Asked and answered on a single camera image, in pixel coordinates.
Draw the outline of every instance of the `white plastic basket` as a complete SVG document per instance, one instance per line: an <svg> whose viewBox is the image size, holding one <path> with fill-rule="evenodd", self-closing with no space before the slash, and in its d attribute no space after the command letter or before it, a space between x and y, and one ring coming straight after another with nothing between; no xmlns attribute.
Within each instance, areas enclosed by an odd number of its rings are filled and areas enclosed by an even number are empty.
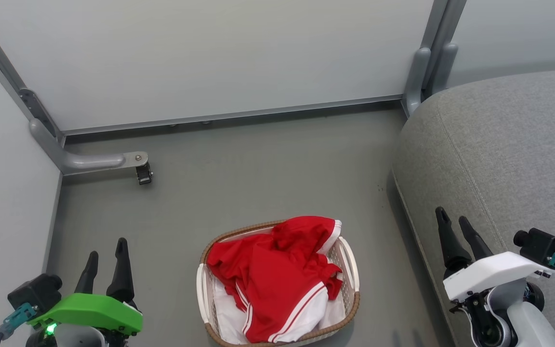
<svg viewBox="0 0 555 347"><path fill-rule="evenodd" d="M232 343L222 340L220 336L220 326L218 324L218 319L215 312L215 304L213 302L213 281L217 279L206 265L207 255L209 250L216 242L225 242L242 239L250 235L270 233L273 226L279 224L280 221L269 222L264 224L257 224L255 226L250 226L246 228L241 228L230 233L220 235L214 239L205 251L200 260L200 266L196 272L196 294L198 296L198 308L200 309L200 316L205 323L205 328L209 333L209 336L213 338L216 343L222 347L272 347L276 346L275 343L253 343L246 345L233 345ZM348 246L348 242L344 240L343 237L339 237L335 244L327 254L328 259L335 263L339 268L341 268L344 273L344 281L340 289L340 295L344 301L344 310L346 312L346 317L339 323L332 325L328 328L317 330L305 334L298 341L293 343L280 343L280 346L298 347L309 345L310 343L328 338L329 336L337 333L340 329L345 327L357 313L359 308L359 272L357 271L357 263L355 262L355 256Z"/></svg>

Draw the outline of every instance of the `green led light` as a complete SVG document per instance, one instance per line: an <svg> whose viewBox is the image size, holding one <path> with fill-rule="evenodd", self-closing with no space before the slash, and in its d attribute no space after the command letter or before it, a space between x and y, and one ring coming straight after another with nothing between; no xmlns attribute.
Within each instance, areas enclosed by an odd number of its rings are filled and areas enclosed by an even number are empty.
<svg viewBox="0 0 555 347"><path fill-rule="evenodd" d="M55 333L55 327L57 327L57 323L53 323L53 324L49 325L48 327L46 327L46 334L54 334Z"/></svg>

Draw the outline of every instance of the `caster wheel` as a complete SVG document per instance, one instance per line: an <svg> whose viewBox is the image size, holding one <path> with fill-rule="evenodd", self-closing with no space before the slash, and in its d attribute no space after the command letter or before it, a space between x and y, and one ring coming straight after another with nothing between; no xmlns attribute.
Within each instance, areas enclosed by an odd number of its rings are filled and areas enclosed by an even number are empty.
<svg viewBox="0 0 555 347"><path fill-rule="evenodd" d="M138 178L139 185L150 184L153 175L154 173L151 172L151 167L149 166L149 163L136 167L136 177Z"/></svg>
<svg viewBox="0 0 555 347"><path fill-rule="evenodd" d="M524 301L528 301L529 303L533 304L539 311L543 311L543 307L545 306L545 296L541 288L539 288L534 283L527 282L527 289L524 292Z"/></svg>

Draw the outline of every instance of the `gray couch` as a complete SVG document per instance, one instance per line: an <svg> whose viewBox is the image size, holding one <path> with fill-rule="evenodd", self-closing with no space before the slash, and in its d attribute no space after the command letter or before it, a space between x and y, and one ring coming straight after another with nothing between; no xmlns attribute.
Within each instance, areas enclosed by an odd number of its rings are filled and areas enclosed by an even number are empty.
<svg viewBox="0 0 555 347"><path fill-rule="evenodd" d="M459 347L471 347L464 314L450 314L434 208L443 206L465 248L465 215L494 253L518 252L513 235L555 234L555 72L469 83L438 93L401 133L395 181ZM555 276L534 280L555 327Z"/></svg>

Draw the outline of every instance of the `red clothing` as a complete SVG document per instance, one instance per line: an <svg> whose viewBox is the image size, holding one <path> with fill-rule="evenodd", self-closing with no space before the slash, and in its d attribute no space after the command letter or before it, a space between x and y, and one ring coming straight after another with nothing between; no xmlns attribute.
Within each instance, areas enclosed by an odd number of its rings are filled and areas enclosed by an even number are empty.
<svg viewBox="0 0 555 347"><path fill-rule="evenodd" d="M322 318L322 300L326 306L342 286L342 271L326 257L340 231L339 220L296 217L269 235L213 245L207 265L247 313L251 343L296 340Z"/></svg>

